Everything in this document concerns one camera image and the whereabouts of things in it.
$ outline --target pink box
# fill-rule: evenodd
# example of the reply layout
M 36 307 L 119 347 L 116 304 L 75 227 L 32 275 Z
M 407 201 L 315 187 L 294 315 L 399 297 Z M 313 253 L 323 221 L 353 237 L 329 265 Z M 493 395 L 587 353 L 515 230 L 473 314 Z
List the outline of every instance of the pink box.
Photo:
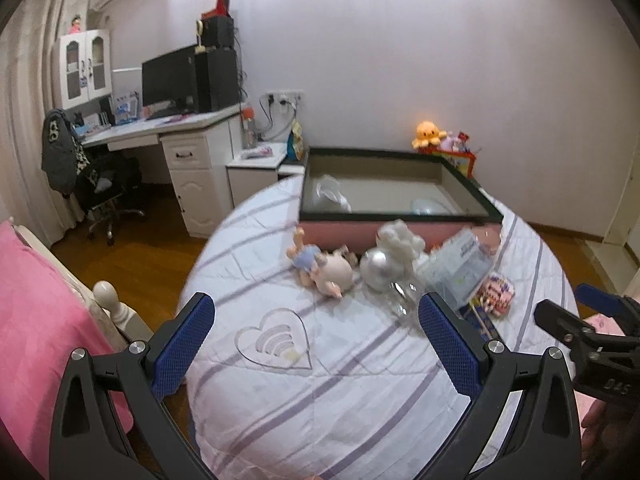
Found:
M 299 211 L 306 244 L 328 251 L 347 245 L 362 254 L 376 245 L 380 226 L 398 218 L 428 249 L 465 227 L 484 226 L 498 235 L 502 227 L 502 214 L 478 186 L 441 157 L 309 150 Z

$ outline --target black monitor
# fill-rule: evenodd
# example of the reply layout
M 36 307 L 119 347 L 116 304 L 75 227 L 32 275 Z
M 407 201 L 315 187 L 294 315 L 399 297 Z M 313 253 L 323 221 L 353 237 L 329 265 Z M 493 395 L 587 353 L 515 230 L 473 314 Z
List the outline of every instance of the black monitor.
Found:
M 178 113 L 194 111 L 193 53 L 179 48 L 142 64 L 142 104 L 171 101 Z

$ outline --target white striped tablecloth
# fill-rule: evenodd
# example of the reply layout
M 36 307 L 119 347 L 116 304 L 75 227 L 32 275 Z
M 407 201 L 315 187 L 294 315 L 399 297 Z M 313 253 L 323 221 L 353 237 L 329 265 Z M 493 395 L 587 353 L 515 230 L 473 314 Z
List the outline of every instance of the white striped tablecloth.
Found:
M 367 301 L 303 288 L 285 256 L 302 177 L 259 192 L 209 239 L 180 298 L 209 294 L 212 330 L 187 373 L 196 441 L 220 480 L 412 479 L 464 412 L 424 335 Z M 497 270 L 516 288 L 495 324 L 513 351 L 557 344 L 532 320 L 548 298 L 577 313 L 562 268 L 507 207 Z M 492 460 L 513 416 L 511 394 L 477 466 Z

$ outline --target curtain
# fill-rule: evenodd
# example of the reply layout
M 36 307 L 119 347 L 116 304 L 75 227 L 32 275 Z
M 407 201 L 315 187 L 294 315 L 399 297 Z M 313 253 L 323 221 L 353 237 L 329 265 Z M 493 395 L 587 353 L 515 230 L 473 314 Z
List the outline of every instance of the curtain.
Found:
M 0 196 L 15 221 L 45 245 L 82 219 L 75 199 L 49 188 L 40 169 L 42 121 L 54 107 L 52 56 L 89 0 L 23 0 L 0 35 Z

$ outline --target metal screw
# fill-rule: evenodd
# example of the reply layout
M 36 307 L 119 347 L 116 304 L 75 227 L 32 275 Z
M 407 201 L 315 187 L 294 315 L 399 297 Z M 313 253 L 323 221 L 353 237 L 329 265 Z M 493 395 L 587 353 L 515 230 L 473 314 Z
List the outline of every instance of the metal screw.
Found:
M 86 355 L 84 348 L 76 348 L 73 352 L 71 352 L 71 358 L 74 361 L 79 361 Z
M 129 345 L 129 352 L 132 354 L 141 354 L 145 351 L 146 345 L 144 341 L 134 341 Z
M 489 347 L 489 350 L 494 354 L 501 354 L 502 352 L 504 352 L 504 345 L 500 341 L 496 341 L 495 339 L 489 341 L 489 344 L 487 346 Z
M 562 350 L 556 346 L 552 346 L 549 349 L 549 355 L 552 357 L 552 359 L 562 359 Z

